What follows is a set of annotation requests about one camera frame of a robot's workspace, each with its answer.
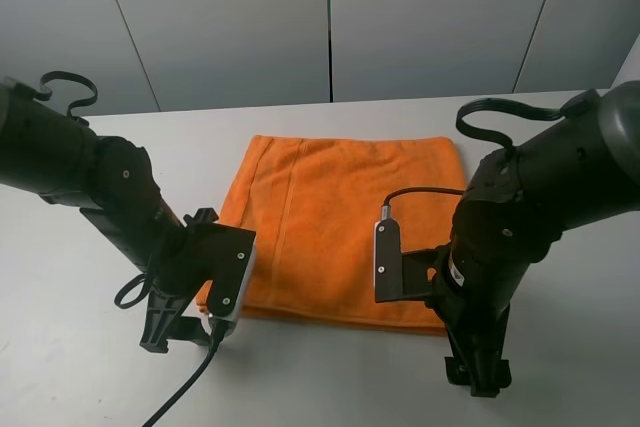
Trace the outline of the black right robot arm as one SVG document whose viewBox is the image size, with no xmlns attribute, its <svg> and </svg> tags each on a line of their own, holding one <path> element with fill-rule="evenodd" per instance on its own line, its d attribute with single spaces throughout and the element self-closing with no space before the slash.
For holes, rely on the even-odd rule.
<svg viewBox="0 0 640 427">
<path fill-rule="evenodd" d="M 585 91 L 557 109 L 486 98 L 457 129 L 491 142 L 438 250 L 433 308 L 452 353 L 450 383 L 493 398 L 511 381 L 503 346 L 510 302 L 527 269 L 562 234 L 639 206 L 639 85 Z"/>
</svg>

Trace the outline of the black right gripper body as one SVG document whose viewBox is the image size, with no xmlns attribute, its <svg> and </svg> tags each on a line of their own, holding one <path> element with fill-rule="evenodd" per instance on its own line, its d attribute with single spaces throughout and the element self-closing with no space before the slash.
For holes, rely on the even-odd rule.
<svg viewBox="0 0 640 427">
<path fill-rule="evenodd" d="M 424 251 L 431 292 L 426 305 L 458 347 L 501 347 L 512 297 L 525 274 L 525 249 L 514 241 L 452 241 Z"/>
</svg>

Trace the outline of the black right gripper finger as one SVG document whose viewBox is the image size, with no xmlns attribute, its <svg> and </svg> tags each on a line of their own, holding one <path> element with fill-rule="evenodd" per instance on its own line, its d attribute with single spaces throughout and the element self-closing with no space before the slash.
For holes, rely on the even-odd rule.
<svg viewBox="0 0 640 427">
<path fill-rule="evenodd" d="M 503 337 L 476 338 L 470 357 L 472 396 L 497 396 L 511 385 L 509 361 L 502 358 Z"/>
<path fill-rule="evenodd" d="M 471 349 L 461 336 L 449 336 L 451 355 L 445 358 L 446 377 L 455 386 L 471 386 L 470 359 Z"/>
</svg>

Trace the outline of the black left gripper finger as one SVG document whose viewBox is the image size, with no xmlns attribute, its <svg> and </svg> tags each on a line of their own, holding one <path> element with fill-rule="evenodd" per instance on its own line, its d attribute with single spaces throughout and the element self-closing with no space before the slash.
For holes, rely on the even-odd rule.
<svg viewBox="0 0 640 427">
<path fill-rule="evenodd" d="M 140 346 L 150 353 L 167 353 L 169 340 L 183 341 L 183 313 L 187 306 L 186 297 L 151 291 Z"/>
<path fill-rule="evenodd" d="M 190 342 L 206 347 L 210 344 L 210 335 L 204 329 L 202 321 L 196 317 L 180 316 L 173 322 L 169 332 L 169 339 Z"/>
</svg>

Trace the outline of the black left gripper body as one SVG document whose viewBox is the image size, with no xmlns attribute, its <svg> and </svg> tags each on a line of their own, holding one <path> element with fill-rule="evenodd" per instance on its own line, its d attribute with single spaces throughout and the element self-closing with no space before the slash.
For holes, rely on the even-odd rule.
<svg viewBox="0 0 640 427">
<path fill-rule="evenodd" d="M 114 298 L 120 309 L 128 309 L 151 292 L 190 300 L 214 279 L 216 254 L 213 236 L 219 229 L 212 208 L 200 208 L 179 222 L 167 207 L 150 224 L 150 235 L 125 238 L 119 245 L 141 273 L 123 286 Z"/>
</svg>

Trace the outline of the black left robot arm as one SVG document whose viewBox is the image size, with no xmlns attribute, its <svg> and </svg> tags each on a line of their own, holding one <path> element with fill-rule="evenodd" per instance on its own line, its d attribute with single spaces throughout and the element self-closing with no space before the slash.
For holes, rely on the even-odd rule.
<svg viewBox="0 0 640 427">
<path fill-rule="evenodd" d="M 217 221 L 212 208 L 178 218 L 153 178 L 147 151 L 117 136 L 99 136 L 71 111 L 47 107 L 48 84 L 64 80 L 91 92 L 87 78 L 64 71 L 42 76 L 40 87 L 1 83 L 1 182 L 50 205 L 77 209 L 139 273 L 116 294 L 115 305 L 147 303 L 140 345 L 165 353 L 171 340 L 215 351 L 221 341 L 184 311 L 206 280 L 196 238 Z"/>
</svg>

